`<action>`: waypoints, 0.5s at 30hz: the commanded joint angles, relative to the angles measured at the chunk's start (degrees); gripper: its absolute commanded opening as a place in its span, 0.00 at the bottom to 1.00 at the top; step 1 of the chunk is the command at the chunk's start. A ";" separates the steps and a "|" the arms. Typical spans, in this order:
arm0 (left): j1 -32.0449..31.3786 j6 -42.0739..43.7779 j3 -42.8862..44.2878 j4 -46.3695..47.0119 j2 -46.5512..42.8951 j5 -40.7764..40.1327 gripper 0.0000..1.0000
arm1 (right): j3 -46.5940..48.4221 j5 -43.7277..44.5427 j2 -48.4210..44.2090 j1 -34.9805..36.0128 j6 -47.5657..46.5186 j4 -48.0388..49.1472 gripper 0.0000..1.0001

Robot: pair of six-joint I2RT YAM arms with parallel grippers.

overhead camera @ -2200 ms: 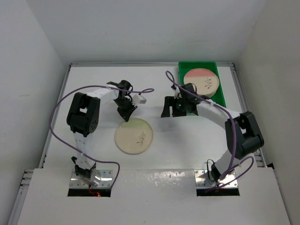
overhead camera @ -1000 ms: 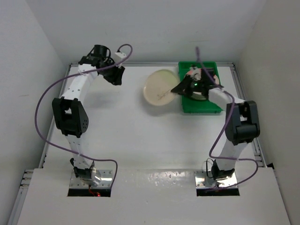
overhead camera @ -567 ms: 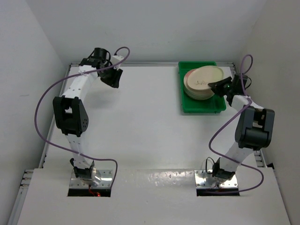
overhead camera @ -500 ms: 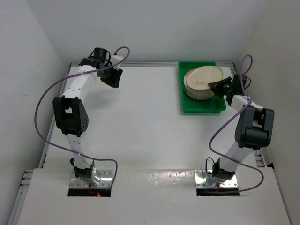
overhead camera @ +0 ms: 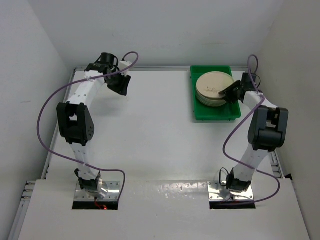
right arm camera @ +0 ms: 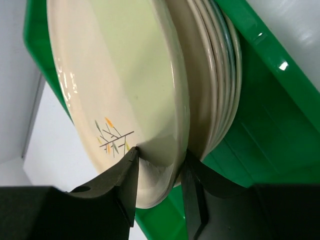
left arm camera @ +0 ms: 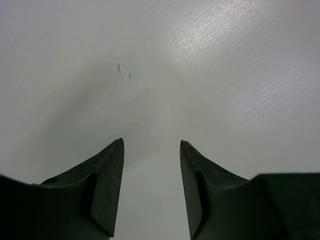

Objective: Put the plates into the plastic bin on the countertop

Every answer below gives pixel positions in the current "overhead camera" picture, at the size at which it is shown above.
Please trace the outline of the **beige plate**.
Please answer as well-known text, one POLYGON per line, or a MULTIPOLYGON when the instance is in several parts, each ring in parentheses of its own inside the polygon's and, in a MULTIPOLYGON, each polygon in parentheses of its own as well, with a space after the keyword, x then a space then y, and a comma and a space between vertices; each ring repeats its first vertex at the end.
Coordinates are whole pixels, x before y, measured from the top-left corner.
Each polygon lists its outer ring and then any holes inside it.
POLYGON ((207 107, 212 107, 212 108, 218 108, 221 107, 223 105, 225 105, 227 102, 223 99, 210 99, 210 98, 206 98, 201 94, 196 94, 196 98, 205 106, 207 107))
POLYGON ((205 98, 221 99, 220 92, 230 87, 235 80, 229 74, 212 71, 203 74, 197 81, 195 88, 205 98))

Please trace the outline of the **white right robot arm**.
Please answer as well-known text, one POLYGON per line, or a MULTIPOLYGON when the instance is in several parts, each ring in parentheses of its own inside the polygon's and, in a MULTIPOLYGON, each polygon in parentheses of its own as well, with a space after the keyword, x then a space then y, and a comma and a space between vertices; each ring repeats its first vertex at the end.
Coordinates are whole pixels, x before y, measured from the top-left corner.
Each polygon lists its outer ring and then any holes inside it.
POLYGON ((236 126, 223 144, 222 151, 237 163, 226 177, 226 188, 232 192, 245 192, 250 187, 253 175, 268 153, 281 148, 286 139, 289 110, 272 104, 258 90, 255 73, 245 72, 241 80, 222 90, 219 94, 227 103, 242 102, 250 112, 236 126), (226 146, 233 134, 252 117, 248 129, 248 147, 241 160, 226 153, 226 146))

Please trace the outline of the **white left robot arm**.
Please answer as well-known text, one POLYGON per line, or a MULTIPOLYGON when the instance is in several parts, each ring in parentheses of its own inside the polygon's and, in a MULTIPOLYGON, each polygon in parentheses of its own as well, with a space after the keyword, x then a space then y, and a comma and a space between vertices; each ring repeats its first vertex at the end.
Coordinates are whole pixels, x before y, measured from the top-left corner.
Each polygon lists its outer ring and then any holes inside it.
POLYGON ((70 145, 78 167, 75 174, 82 191, 95 199, 103 199, 108 194, 108 187, 103 182, 101 171, 89 167, 91 157, 91 143, 94 137, 95 125, 90 114, 90 106, 100 88, 107 85, 113 92, 125 96, 131 77, 128 75, 127 60, 119 62, 116 68, 121 73, 101 77, 110 73, 104 64, 90 64, 85 73, 85 81, 76 89, 75 93, 65 102, 57 105, 57 118, 60 135, 70 145))

